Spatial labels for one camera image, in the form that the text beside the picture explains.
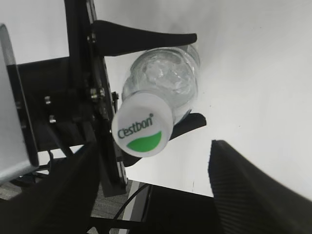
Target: white bottle cap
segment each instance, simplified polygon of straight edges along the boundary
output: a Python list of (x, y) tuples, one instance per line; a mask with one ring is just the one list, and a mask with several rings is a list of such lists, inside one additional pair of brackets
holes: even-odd
[(174, 126), (170, 106), (151, 93), (138, 92), (117, 111), (112, 133), (118, 146), (130, 155), (149, 157), (167, 145)]

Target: green logo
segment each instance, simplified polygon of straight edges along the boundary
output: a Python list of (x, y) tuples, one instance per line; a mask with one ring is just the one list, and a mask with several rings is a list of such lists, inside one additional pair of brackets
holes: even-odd
[(141, 137), (131, 141), (127, 147), (137, 152), (148, 152), (156, 148), (161, 140), (161, 131), (152, 136)]
[(118, 137), (120, 139), (124, 139), (125, 137), (128, 137), (128, 136), (132, 135), (133, 133), (137, 133), (144, 128), (148, 128), (149, 126), (152, 126), (153, 125), (153, 122), (152, 122), (153, 116), (154, 116), (153, 114), (150, 114), (150, 116), (147, 119), (143, 120), (142, 122), (135, 122), (127, 128), (120, 129), (118, 131)]

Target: water bottle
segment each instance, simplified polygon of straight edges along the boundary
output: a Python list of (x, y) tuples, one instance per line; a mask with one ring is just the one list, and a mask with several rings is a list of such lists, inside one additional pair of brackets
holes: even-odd
[(197, 97), (199, 56), (191, 46), (157, 48), (135, 60), (122, 91), (112, 134), (125, 152), (147, 157), (167, 145)]

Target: black mount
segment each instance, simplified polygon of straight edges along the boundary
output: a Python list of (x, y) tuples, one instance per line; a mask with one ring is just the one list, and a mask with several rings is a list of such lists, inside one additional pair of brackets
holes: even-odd
[[(104, 56), (194, 43), (196, 34), (165, 34), (97, 20), (93, 0), (64, 0), (69, 56), (18, 65), (38, 151), (97, 143), (105, 196), (125, 193), (125, 166), (139, 160), (113, 141), (111, 122), (118, 94), (112, 93)], [(190, 114), (172, 138), (206, 125)]]

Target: screw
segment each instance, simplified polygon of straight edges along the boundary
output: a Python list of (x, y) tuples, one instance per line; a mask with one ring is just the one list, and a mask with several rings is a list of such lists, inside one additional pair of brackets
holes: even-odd
[(96, 35), (94, 33), (91, 34), (92, 43), (95, 43), (97, 41)]
[(92, 100), (96, 100), (98, 98), (98, 93), (96, 88), (90, 89), (90, 95)]
[(20, 122), (20, 126), (22, 129), (25, 129), (27, 127), (26, 121), (24, 119)]
[(20, 102), (20, 101), (15, 102), (15, 105), (16, 105), (16, 108), (17, 108), (18, 110), (21, 109), (21, 102)]
[(45, 104), (46, 104), (46, 105), (51, 104), (51, 97), (50, 97), (50, 96), (45, 96), (45, 97), (44, 97), (44, 101), (45, 101)]
[(50, 123), (56, 123), (56, 122), (57, 122), (57, 120), (55, 119), (55, 116), (54, 116), (54, 115), (50, 115), (50, 116), (49, 116), (49, 122), (50, 122)]
[(101, 95), (101, 97), (105, 97), (105, 92), (103, 88), (99, 90), (99, 94)]

